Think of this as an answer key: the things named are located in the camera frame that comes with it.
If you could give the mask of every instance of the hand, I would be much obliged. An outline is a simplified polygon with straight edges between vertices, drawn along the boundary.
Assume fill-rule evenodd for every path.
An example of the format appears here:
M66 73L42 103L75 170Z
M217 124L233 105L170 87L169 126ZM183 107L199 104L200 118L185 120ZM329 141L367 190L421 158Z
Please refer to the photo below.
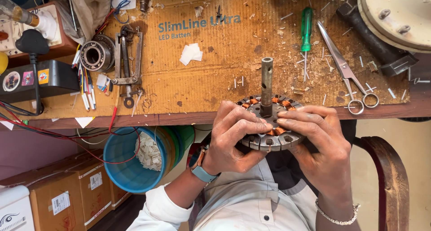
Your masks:
M246 134L261 134L271 129L271 124L257 118L254 113L231 101L222 101L214 119L211 144L203 159L202 168L212 175L221 172L248 172L267 152L251 150L245 155L235 145Z
M280 126L308 137L320 152L311 154L303 144L289 149L310 183L327 200L350 203L351 145L341 132L337 111L323 106L305 106L277 116Z

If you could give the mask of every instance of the shirt sleeve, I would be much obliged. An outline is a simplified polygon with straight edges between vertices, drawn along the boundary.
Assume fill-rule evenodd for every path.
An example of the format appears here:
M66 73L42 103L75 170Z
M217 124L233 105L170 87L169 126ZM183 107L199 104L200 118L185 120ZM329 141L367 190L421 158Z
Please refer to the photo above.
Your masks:
M189 219L194 203L189 209L177 206L166 194L166 185L147 191L143 209L127 231L174 231Z

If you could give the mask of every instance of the barcode label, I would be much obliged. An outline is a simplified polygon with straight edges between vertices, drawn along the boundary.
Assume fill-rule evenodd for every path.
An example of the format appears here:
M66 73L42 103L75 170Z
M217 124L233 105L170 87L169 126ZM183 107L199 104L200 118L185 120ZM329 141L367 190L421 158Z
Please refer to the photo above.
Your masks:
M68 206L70 206L69 192L66 191L65 193L53 198L51 201L53 204L52 206L54 215L56 215L66 209Z
M92 177L90 177L90 186L91 190L94 190L96 187L102 184L102 172L99 172Z

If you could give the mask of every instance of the screwdriver handle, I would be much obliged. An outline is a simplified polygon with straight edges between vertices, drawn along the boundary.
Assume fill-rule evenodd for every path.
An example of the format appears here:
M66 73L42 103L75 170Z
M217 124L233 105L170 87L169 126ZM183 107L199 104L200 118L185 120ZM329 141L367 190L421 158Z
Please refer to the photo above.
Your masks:
M310 36L311 36L311 26L312 26L313 9L310 7L305 7L302 11L302 46L301 51L310 51Z

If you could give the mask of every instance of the green screwdriver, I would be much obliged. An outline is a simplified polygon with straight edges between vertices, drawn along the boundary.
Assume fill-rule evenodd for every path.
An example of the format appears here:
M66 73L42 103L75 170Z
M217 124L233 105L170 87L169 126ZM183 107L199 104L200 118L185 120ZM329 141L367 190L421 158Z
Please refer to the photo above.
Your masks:
M302 11L302 45L301 51L305 52L304 61L304 82L307 81L307 52L311 49L310 35L311 35L311 20L313 17L313 9L305 7Z

